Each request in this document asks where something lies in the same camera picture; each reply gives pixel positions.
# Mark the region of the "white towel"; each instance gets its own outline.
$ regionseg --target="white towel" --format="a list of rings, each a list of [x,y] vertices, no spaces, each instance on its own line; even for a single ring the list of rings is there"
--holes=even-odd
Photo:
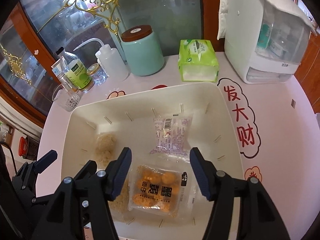
[[[304,14],[304,12],[292,1],[292,0],[266,0],[279,11],[290,13],[301,18],[306,25],[308,25],[312,32],[316,35],[310,20]],[[220,0],[219,7],[219,29],[217,39],[224,38],[226,35],[227,26],[227,14],[228,14],[228,0]]]

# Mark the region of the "tissue box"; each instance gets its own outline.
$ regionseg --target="tissue box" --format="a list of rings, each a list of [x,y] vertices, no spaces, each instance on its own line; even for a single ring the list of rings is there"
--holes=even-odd
[[[208,40],[181,40],[178,66],[182,81],[217,81],[219,63]]]

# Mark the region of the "green label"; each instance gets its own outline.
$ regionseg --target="green label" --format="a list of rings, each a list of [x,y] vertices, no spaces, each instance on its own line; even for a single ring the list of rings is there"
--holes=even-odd
[[[91,77],[87,75],[87,69],[84,67],[81,60],[78,60],[78,62],[70,69],[71,70],[65,73],[65,75],[78,89],[82,89],[89,84]]]

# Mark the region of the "white tray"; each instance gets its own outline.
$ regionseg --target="white tray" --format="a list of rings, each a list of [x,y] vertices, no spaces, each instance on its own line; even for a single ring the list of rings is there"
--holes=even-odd
[[[209,82],[150,90],[77,107],[68,125],[61,179],[77,174],[93,154],[95,135],[103,132],[116,134],[116,153],[129,147],[133,159],[147,155],[156,145],[153,110],[161,116],[193,114],[188,135],[190,146],[198,147],[218,170],[243,179],[239,147],[227,105],[219,88]],[[235,199],[230,239],[237,230],[239,203],[239,199]],[[119,236],[131,239],[202,239],[212,205],[199,193],[193,207],[195,223],[190,219],[181,225],[166,223],[164,219],[159,228],[161,217],[155,220],[145,212],[138,212],[130,225],[115,221],[115,226]]]

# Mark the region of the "countertop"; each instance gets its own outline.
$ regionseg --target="countertop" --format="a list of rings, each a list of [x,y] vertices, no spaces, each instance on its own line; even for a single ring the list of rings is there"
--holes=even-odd
[[[286,83],[245,84],[223,52],[217,85],[227,102],[238,135],[244,178],[257,177],[275,203],[292,240],[300,240],[320,210],[320,130],[312,107],[293,76]],[[148,77],[112,78],[85,93],[79,106],[160,86],[184,84],[178,55]],[[64,140],[71,113],[53,103],[41,136],[38,158],[49,150],[58,159],[39,174],[37,196],[52,194],[61,182]]]

